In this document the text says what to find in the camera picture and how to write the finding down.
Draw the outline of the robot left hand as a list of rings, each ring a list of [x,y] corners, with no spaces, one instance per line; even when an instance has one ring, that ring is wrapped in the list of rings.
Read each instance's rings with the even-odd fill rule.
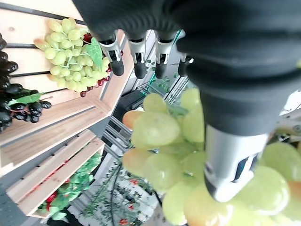
[[[177,30],[177,49],[193,62],[206,122],[205,184],[218,202],[232,199],[253,177],[255,156],[291,93],[301,86],[301,3],[298,0],[76,0],[99,42],[123,30],[139,40]]]

